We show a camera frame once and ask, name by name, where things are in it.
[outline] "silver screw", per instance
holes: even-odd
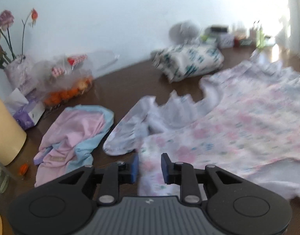
[[[187,195],[185,197],[185,202],[187,203],[198,203],[200,198],[196,195]]]
[[[122,165],[122,164],[124,164],[125,162],[124,161],[117,161],[117,162],[115,162],[117,165]]]
[[[114,200],[115,199],[112,195],[102,195],[99,197],[99,202],[102,203],[112,203]]]

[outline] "light blue fabric trim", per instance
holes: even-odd
[[[99,145],[102,138],[107,134],[107,132],[110,130],[113,122],[114,122],[114,113],[106,109],[105,107],[98,106],[98,105],[77,105],[75,107],[68,107],[65,108],[65,110],[85,110],[88,112],[100,112],[104,116],[105,125],[103,127],[103,130],[98,133],[96,136],[86,139],[80,143],[78,143],[74,147],[74,151],[76,154],[76,160],[68,162],[66,166],[66,173],[71,172],[75,169],[78,169],[79,167],[82,167],[84,165],[92,165],[93,163],[93,157],[91,155],[91,152]]]

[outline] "brown wooden table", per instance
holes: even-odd
[[[223,68],[231,68],[242,60],[248,59],[252,51],[253,48],[223,50],[222,53],[225,57]],[[284,66],[292,66],[300,72],[300,59],[290,54],[290,52],[277,50],[277,48],[267,48],[265,52],[271,60],[277,60],[279,57],[284,61]],[[96,79],[93,88],[88,93],[71,100],[55,112],[44,116],[37,126],[27,130],[27,140],[23,149],[16,159],[7,166],[8,170],[16,175],[20,165],[23,163],[30,164],[26,177],[19,181],[10,180],[7,191],[0,194],[3,235],[13,234],[5,218],[8,205],[15,197],[33,188],[37,172],[37,167],[32,162],[33,157],[38,151],[42,136],[65,107],[77,104],[104,106],[115,113],[114,125],[116,125],[131,107],[145,95],[156,96],[157,102],[163,104],[168,100],[171,91],[176,90],[178,95],[191,94],[194,101],[201,100],[203,93],[198,88],[200,78],[201,76],[198,76],[170,84],[161,72],[151,65],[151,61],[145,61]],[[95,167],[105,167],[111,162],[129,159],[130,154],[118,157],[106,155],[102,151],[104,140],[92,152]],[[137,185],[121,186],[120,194],[136,195]],[[294,199],[291,206],[293,208],[293,220],[287,234],[300,235],[300,200],[298,198]]]

